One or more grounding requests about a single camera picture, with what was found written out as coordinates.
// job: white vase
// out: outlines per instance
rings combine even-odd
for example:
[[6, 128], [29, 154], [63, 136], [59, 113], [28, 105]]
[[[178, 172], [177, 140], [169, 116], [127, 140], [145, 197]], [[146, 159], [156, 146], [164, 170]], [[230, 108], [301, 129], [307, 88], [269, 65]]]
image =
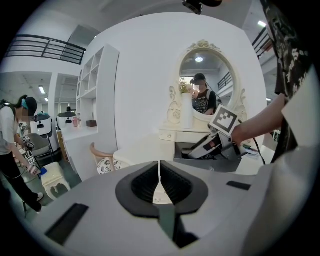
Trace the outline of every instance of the white vase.
[[194, 124], [194, 108], [192, 107], [191, 93], [183, 93], [180, 126], [183, 129], [192, 129]]

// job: oval mirror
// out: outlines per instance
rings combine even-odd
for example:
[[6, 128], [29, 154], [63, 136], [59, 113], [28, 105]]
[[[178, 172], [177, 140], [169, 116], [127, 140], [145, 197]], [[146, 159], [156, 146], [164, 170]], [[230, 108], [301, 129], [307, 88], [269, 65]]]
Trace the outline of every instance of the oval mirror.
[[180, 67], [180, 83], [191, 84], [192, 106], [200, 114], [213, 115], [219, 104], [227, 106], [233, 95], [233, 77], [225, 62], [214, 51], [188, 53]]

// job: railing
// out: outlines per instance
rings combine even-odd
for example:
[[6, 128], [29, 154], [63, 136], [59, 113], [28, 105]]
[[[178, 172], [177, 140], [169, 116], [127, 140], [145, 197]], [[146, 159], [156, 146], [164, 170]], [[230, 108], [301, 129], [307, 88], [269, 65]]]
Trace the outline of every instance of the railing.
[[4, 57], [29, 56], [81, 65], [86, 49], [61, 40], [30, 34], [16, 35]]
[[232, 81], [232, 76], [230, 72], [228, 72], [221, 80], [218, 82], [218, 87], [219, 91], [223, 88], [226, 87], [227, 84], [229, 84]]
[[252, 46], [254, 48], [254, 51], [260, 59], [260, 57], [267, 51], [269, 51], [273, 45], [272, 41], [268, 35], [267, 28], [265, 27], [262, 29], [260, 34], [257, 36], [257, 38], [253, 41]]

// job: carved mirror ornament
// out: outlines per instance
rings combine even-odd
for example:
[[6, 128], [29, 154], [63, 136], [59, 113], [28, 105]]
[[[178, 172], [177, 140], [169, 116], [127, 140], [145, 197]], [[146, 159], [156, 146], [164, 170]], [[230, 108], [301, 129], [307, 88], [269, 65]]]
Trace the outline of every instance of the carved mirror ornament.
[[[193, 43], [187, 50], [183, 53], [180, 60], [178, 61], [177, 68], [175, 71], [175, 81], [172, 86], [169, 88], [170, 93], [170, 105], [167, 111], [167, 125], [179, 126], [182, 104], [181, 104], [181, 94], [179, 91], [180, 85], [180, 74], [181, 66], [184, 63], [187, 56], [192, 53], [197, 53], [201, 51], [202, 53], [210, 53], [218, 57], [229, 69], [233, 80], [233, 93], [229, 104], [227, 107], [238, 114], [239, 119], [242, 121], [247, 120], [247, 112], [244, 106], [245, 89], [242, 89], [241, 80], [238, 75], [237, 70], [225, 56], [225, 54], [213, 43], [209, 43], [206, 40], [200, 40], [197, 43]], [[193, 110], [193, 119], [194, 119], [194, 129], [208, 129], [207, 125], [212, 119], [212, 115], [205, 115], [202, 113]]]

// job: black pants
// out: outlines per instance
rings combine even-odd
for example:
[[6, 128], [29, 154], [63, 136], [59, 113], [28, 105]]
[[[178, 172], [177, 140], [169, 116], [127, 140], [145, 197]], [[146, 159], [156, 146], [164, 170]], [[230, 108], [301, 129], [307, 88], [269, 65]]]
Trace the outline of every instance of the black pants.
[[0, 155], [0, 170], [5, 174], [6, 179], [11, 184], [15, 192], [21, 199], [36, 212], [41, 210], [41, 204], [37, 202], [38, 194], [33, 193], [26, 185], [20, 170], [16, 164], [14, 155], [11, 153]]

